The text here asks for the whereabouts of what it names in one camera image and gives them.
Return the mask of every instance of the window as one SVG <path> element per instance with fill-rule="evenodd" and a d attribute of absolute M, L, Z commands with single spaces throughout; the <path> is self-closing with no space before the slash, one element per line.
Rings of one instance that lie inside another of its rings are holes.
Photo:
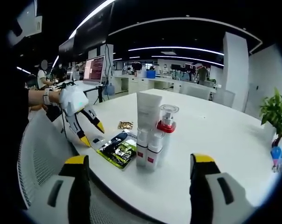
<path fill-rule="evenodd" d="M 146 69 L 150 69 L 151 66 L 153 66 L 152 63 L 146 63 L 146 64 L 145 64 Z"/>

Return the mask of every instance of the snack package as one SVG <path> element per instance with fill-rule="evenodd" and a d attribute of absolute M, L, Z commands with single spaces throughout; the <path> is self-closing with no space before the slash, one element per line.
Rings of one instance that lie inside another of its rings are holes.
<path fill-rule="evenodd" d="M 97 153 L 119 169 L 124 169 L 136 156 L 136 149 L 136 135 L 125 129 L 101 146 Z"/>
<path fill-rule="evenodd" d="M 120 121 L 118 125 L 118 129 L 132 129 L 133 127 L 133 122 L 124 122 Z"/>

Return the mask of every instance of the red cap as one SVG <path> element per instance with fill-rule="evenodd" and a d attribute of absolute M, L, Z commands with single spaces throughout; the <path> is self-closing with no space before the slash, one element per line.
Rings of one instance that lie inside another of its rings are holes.
<path fill-rule="evenodd" d="M 176 129 L 176 122 L 173 122 L 171 125 L 165 125 L 161 121 L 159 121 L 158 130 L 166 132 L 166 133 L 173 133 Z"/>

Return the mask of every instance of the wristwatch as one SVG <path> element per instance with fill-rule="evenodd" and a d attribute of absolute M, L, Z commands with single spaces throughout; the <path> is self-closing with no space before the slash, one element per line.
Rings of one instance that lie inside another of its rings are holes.
<path fill-rule="evenodd" d="M 45 89 L 43 94 L 43 102 L 45 105 L 51 105 L 48 94 L 49 94 L 49 89 Z"/>

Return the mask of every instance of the white shirt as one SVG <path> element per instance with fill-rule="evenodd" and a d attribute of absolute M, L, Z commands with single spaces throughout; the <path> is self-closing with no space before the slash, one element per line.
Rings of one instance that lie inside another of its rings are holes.
<path fill-rule="evenodd" d="M 42 113 L 46 114 L 46 111 L 43 108 L 41 108 L 39 111 L 42 111 Z M 36 113 L 39 111 L 32 111 L 31 108 L 29 108 L 29 114 L 28 114 L 29 122 L 33 119 L 33 117 L 35 117 Z"/>
<path fill-rule="evenodd" d="M 39 70 L 37 74 L 37 83 L 38 83 L 38 89 L 41 89 L 45 84 L 41 81 L 41 78 L 46 77 L 47 72 L 44 70 Z"/>
<path fill-rule="evenodd" d="M 164 68 L 163 68 L 163 73 L 164 73 L 164 74 L 167 74 L 168 72 L 169 72 L 168 67 L 164 67 Z"/>

